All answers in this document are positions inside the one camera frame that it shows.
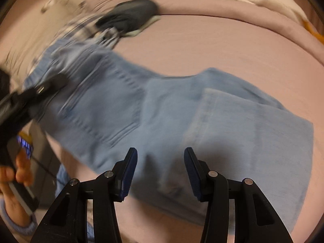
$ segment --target screw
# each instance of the screw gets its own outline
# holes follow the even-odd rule
[[[41,86],[41,87],[39,87],[38,89],[37,89],[37,91],[36,91],[36,93],[39,95],[39,94],[41,94],[41,92],[44,90],[44,86]]]
[[[246,178],[246,179],[244,180],[244,183],[246,183],[247,185],[251,185],[251,184],[253,184],[253,180],[250,179],[250,178]]]
[[[78,182],[79,182],[79,180],[76,179],[76,178],[74,178],[74,179],[71,179],[71,180],[70,180],[69,184],[70,184],[70,185],[76,185]]]
[[[216,177],[218,175],[218,173],[215,172],[215,171],[209,171],[208,175],[211,176],[211,177]]]
[[[112,177],[114,175],[114,172],[113,171],[107,171],[104,173],[104,176],[109,178],[109,177]]]

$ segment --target bed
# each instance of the bed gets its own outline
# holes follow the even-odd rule
[[[87,0],[86,6],[89,12],[104,13],[123,1]],[[300,25],[266,8],[227,0],[154,1],[161,20],[117,44],[115,51],[124,58],[167,76],[217,67],[254,84],[313,123],[311,179],[291,234],[295,243],[311,242],[324,213],[324,46]],[[321,15],[320,3],[316,8]],[[48,138],[72,178],[86,181],[97,176]],[[121,232],[140,243],[198,242],[202,232],[201,226],[133,197],[116,204],[116,213]],[[318,235],[314,243],[321,242],[317,232],[312,234]]]

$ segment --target sweater cuff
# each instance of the sweater cuff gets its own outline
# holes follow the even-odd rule
[[[5,210],[4,199],[0,199],[0,212],[2,213],[3,220],[17,233],[23,236],[31,236],[34,234],[37,228],[37,221],[34,213],[30,216],[30,224],[27,227],[22,227],[15,224],[8,216],[8,213]]]

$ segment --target denim fabric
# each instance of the denim fabric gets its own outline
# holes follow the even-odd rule
[[[226,178],[253,178],[291,231],[311,172],[313,128],[250,83],[210,68],[161,77],[99,45],[58,41],[26,87],[65,72],[69,84],[40,106],[43,129],[97,173],[138,150],[131,194],[203,224],[183,151]]]

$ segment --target finger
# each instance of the finger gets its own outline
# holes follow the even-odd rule
[[[34,178],[33,178],[33,174],[30,171],[28,176],[26,177],[26,180],[24,181],[24,186],[31,186],[33,184]]]
[[[19,183],[30,182],[32,180],[30,176],[32,176],[30,169],[18,168],[16,172],[16,180]]]
[[[16,157],[16,165],[17,168],[29,169],[30,168],[30,160],[27,157],[24,149],[21,149]]]
[[[10,182],[15,178],[14,170],[8,166],[0,166],[0,182]]]
[[[0,182],[0,191],[5,195],[5,196],[13,196],[13,193],[9,187],[9,184],[7,182]]]

